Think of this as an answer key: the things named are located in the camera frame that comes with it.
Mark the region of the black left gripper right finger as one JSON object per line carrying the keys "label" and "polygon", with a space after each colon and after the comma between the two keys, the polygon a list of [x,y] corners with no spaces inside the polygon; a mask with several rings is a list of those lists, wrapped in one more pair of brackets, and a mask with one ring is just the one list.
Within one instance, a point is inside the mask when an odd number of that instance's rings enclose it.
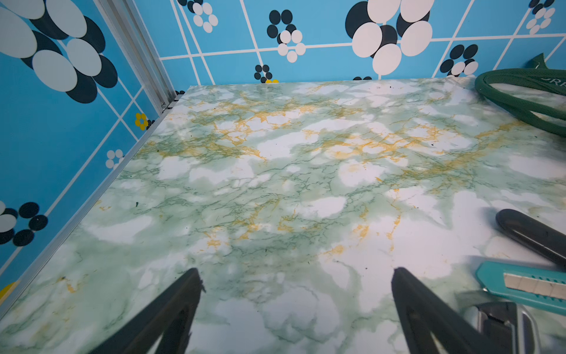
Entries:
{"label": "black left gripper right finger", "polygon": [[499,353],[486,336],[466,323],[406,268],[396,268],[391,290],[410,353]]}

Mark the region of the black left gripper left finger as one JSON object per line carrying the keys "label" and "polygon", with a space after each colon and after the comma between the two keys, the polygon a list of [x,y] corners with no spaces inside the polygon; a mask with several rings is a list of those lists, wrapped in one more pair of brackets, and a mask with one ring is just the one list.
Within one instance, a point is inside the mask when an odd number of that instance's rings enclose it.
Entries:
{"label": "black left gripper left finger", "polygon": [[203,292],[197,268],[191,268],[93,353],[184,353]]}

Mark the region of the silver black utility knife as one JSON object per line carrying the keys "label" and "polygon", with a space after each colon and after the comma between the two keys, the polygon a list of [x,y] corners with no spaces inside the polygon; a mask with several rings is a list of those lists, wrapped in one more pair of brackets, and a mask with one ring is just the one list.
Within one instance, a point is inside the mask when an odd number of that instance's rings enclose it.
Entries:
{"label": "silver black utility knife", "polygon": [[464,311],[465,320],[503,353],[541,353],[537,323],[515,302],[487,302]]}

